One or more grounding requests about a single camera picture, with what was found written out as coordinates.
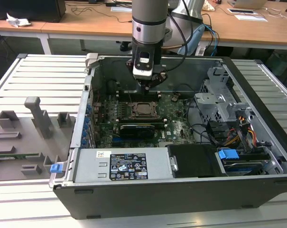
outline crumpled paper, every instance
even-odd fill
[[[12,26],[15,26],[18,28],[19,26],[31,25],[31,23],[27,19],[14,18],[10,16],[8,13],[6,15],[7,15],[6,21]]]
[[[204,6],[202,6],[202,10],[215,11],[215,8],[208,2],[208,0],[204,0]]]

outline black plastic cover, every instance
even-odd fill
[[[170,156],[175,156],[176,178],[223,176],[215,156],[216,148],[208,144],[169,145]]]

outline floor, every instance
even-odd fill
[[[12,50],[18,53],[27,54],[43,54],[43,49],[40,44],[40,40],[37,38],[21,38],[21,37],[5,37],[5,41],[9,44]],[[16,55],[9,49],[3,39],[0,40],[0,79],[5,74],[11,63],[16,58]],[[99,54],[111,54],[111,55],[125,55],[126,52],[119,50],[120,44],[115,41],[92,41],[86,40],[86,50],[82,51],[80,48],[80,41],[75,39],[50,39],[51,47],[56,55],[86,55],[90,52],[96,52]],[[210,55],[212,48],[206,52],[205,55]],[[279,55],[283,56],[283,60],[287,62],[287,51],[276,51]],[[234,59],[260,59],[264,63],[267,63],[268,58],[272,54],[272,51],[265,49],[251,49],[247,48],[234,48],[231,58]],[[284,64],[275,66],[279,69],[278,78],[287,86],[287,69],[284,70]]]

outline motherboard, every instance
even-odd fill
[[[98,100],[93,112],[97,148],[195,143],[186,119],[188,99],[156,93],[107,95]]]

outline green circuit board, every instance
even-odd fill
[[[107,96],[102,101],[102,106],[98,110],[96,121],[97,148],[134,148],[134,147],[165,147],[168,144],[195,143],[193,134],[185,118],[186,105],[184,100],[172,102],[173,94],[162,94],[161,99],[155,101],[156,115],[153,122],[136,122],[128,120],[132,115],[130,104],[136,100],[119,101],[114,96]],[[122,123],[117,122],[119,118],[124,118],[128,123],[123,124],[151,124],[155,127],[155,134],[152,139],[132,139],[124,140],[119,136],[119,128]]]

